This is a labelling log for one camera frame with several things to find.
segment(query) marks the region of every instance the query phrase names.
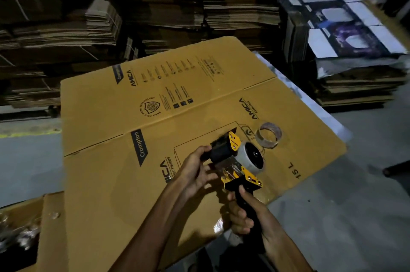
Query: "yellow floor line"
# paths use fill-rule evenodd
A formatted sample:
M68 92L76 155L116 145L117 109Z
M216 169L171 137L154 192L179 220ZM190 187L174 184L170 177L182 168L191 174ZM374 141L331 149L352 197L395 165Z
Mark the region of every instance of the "yellow floor line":
M40 136L40 135L51 135L51 134L60 134L61 130L52 129L52 130L44 130L42 132L19 132L19 133L7 133L7 134L0 134L1 138L12 138L12 137L23 137L23 136Z

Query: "black tape dispenser handle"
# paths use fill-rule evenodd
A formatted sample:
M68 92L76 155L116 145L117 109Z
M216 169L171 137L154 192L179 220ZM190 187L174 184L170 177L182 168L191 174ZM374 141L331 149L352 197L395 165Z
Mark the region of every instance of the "black tape dispenser handle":
M246 212L246 217L253 220L253 227L250 229L250 233L242 236L243 243L246 247L252 249L252 251L256 252L257 254L264 254L265 247L262 239L262 227L255 210L248 204L248 202L243 199L243 197L239 193L239 188L235 191L235 197L238 206Z

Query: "circular logo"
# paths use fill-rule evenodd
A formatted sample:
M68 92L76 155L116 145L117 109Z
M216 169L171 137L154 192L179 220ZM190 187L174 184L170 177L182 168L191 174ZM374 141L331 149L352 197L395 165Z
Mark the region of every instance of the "circular logo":
M158 101L155 101L155 97L150 97L145 99L139 105L139 111L141 114L145 115L146 117L153 117L159 115L161 111L158 111L161 104Z
M145 103L145 111L150 114L155 112L160 107L160 103L157 101L147 101Z

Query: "tape roll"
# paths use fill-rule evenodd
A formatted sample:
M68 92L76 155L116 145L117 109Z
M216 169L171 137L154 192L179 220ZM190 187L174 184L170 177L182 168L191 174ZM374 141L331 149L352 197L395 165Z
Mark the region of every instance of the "tape roll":
M271 141L271 140L266 139L260 133L261 130L270 130L275 135L276 140ZM281 138L282 138L282 130L279 128L279 126L271 122L266 122L262 124L259 127L259 129L256 131L256 134L255 134L255 139L258 142L258 144L264 148L269 148L269 149L275 148Z
M245 142L240 145L235 159L254 175L264 171L265 160L258 148L251 142Z

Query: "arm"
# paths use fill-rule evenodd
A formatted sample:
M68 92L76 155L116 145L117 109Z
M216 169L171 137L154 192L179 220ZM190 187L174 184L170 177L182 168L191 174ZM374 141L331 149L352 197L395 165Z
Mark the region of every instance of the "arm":
M262 238L266 256L279 272L313 272L296 244L286 234L279 221L269 211L264 203L239 187L243 199L255 210L262 227ZM232 231L236 234L248 234L253 227L253 221L246 217L246 212L235 202L235 193L228 194Z
M156 271L178 213L201 187L218 178L199 159L210 149L200 146L185 159L109 272Z

